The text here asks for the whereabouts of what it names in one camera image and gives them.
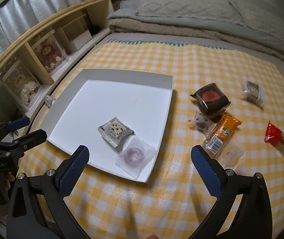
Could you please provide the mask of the pink candy clear pack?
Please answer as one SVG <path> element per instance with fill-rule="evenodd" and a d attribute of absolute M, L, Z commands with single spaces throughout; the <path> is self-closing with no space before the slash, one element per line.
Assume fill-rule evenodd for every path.
<path fill-rule="evenodd" d="M 245 151 L 233 141 L 230 141 L 220 154 L 219 163 L 224 167 L 234 167 Z"/>

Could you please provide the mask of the orange snack bar pack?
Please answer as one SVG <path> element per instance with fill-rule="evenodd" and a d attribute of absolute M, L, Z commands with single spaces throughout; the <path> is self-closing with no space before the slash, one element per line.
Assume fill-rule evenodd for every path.
<path fill-rule="evenodd" d="M 242 124 L 234 116 L 223 113 L 220 120 L 208 133 L 203 142 L 203 149 L 211 157 L 216 158 L 228 144 L 236 128 Z"/>

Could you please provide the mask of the white panda cookie pack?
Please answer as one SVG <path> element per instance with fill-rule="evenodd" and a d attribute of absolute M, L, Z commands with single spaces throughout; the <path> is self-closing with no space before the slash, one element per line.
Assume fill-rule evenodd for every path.
<path fill-rule="evenodd" d="M 114 117 L 102 126 L 99 126 L 98 131 L 113 148 L 116 148 L 122 139 L 134 134 L 134 130 L 126 126 L 117 117 Z"/>

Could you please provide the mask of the red snack pack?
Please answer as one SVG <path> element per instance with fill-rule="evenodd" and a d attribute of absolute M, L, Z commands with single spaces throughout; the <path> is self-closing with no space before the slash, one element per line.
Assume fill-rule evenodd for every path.
<path fill-rule="evenodd" d="M 264 141 L 271 144 L 284 158 L 284 132 L 268 122 Z"/>

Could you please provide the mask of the black red round cake pack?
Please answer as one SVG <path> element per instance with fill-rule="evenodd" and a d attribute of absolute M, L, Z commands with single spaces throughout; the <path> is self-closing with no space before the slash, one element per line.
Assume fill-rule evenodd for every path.
<path fill-rule="evenodd" d="M 231 104 L 215 83 L 203 86 L 190 96 L 197 101 L 201 113 L 209 119 L 221 115 Z"/>

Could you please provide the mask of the clear brown cookie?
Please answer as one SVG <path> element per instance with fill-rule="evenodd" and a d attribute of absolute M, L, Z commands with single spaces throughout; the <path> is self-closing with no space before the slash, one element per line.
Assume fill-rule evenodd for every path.
<path fill-rule="evenodd" d="M 263 107 L 265 103 L 265 96 L 264 89 L 261 86 L 246 80 L 243 82 L 242 88 L 243 91 L 241 96 L 244 100 L 248 100 L 259 107 Z"/>

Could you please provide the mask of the white doll in dome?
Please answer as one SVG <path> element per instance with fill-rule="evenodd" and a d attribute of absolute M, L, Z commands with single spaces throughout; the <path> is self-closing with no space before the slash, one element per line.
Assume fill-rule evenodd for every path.
<path fill-rule="evenodd" d="M 21 59 L 9 62 L 0 74 L 0 88 L 3 87 L 13 97 L 19 109 L 32 109 L 43 90 L 42 85 Z"/>

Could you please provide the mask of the wooden bedside shelf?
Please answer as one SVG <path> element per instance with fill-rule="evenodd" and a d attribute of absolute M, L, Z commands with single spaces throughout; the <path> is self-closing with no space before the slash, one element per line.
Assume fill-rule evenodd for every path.
<path fill-rule="evenodd" d="M 0 121 L 33 119 L 68 72 L 110 34 L 108 16 L 125 0 L 87 0 L 32 27 L 0 55 Z"/>

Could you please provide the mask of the crumpled clear plastic wrapper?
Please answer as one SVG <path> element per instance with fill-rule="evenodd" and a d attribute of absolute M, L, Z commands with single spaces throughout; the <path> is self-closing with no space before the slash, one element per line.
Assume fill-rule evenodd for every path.
<path fill-rule="evenodd" d="M 50 109 L 55 103 L 56 98 L 54 96 L 45 96 L 45 105 Z"/>

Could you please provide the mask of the white cardboard tray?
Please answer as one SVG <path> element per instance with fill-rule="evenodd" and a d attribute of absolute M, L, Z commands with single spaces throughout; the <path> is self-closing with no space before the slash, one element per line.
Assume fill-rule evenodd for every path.
<path fill-rule="evenodd" d="M 174 78 L 171 75 L 115 69 L 83 69 L 57 97 L 40 128 L 47 140 L 67 154 L 84 145 L 89 165 L 130 179 L 115 161 L 132 140 L 112 147 L 98 128 L 113 118 L 159 150 L 169 114 Z"/>

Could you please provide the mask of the small wooden drawer box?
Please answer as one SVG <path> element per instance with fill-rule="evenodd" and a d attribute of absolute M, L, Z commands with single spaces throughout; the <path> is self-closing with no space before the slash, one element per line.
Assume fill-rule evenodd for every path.
<path fill-rule="evenodd" d="M 81 15 L 57 29 L 61 43 L 69 55 L 79 51 L 92 39 L 85 18 L 86 15 Z"/>

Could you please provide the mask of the beige folded blanket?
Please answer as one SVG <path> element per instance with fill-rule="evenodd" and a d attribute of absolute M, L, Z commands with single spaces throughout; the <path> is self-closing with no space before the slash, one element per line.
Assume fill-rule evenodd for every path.
<path fill-rule="evenodd" d="M 158 35 L 172 35 L 219 40 L 234 45 L 242 46 L 247 49 L 252 49 L 257 52 L 262 52 L 267 55 L 277 57 L 278 59 L 284 61 L 284 53 L 280 52 L 278 49 L 273 49 L 268 45 L 263 45 L 261 43 L 249 40 L 244 37 L 237 37 L 214 30 L 167 24 L 147 23 L 130 18 L 111 19 L 109 21 L 109 28 L 112 32 L 144 32 Z"/>

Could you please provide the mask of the grey blue duvet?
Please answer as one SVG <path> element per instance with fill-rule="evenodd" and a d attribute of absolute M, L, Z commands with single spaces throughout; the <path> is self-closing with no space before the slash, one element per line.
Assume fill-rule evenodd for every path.
<path fill-rule="evenodd" d="M 219 22 L 214 20 L 202 20 L 196 18 L 182 17 L 144 17 L 135 14 L 134 3 L 122 1 L 120 9 L 108 16 L 109 21 L 115 18 L 130 18 L 141 22 L 167 24 L 175 26 L 195 27 L 198 29 L 214 30 L 237 37 L 244 37 L 249 40 L 268 45 L 273 49 L 278 49 L 284 53 L 284 42 L 267 33 L 251 29 L 247 26 L 232 24 L 227 22 Z"/>

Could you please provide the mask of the right beige pillow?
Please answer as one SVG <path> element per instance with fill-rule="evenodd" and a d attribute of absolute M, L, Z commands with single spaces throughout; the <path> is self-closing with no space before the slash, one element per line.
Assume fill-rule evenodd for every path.
<path fill-rule="evenodd" d="M 240 13 L 248 27 L 284 42 L 284 20 L 280 16 L 244 0 L 231 1 L 231 5 Z"/>

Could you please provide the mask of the beige pillow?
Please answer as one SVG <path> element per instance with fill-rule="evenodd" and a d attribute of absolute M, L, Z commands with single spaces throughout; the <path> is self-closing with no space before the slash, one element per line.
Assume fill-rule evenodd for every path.
<path fill-rule="evenodd" d="M 144 17 L 182 17 L 244 25 L 228 0 L 140 0 L 135 11 Z"/>
<path fill-rule="evenodd" d="M 231 5 L 240 13 L 248 27 L 284 42 L 284 20 L 280 16 L 244 0 L 231 1 Z"/>

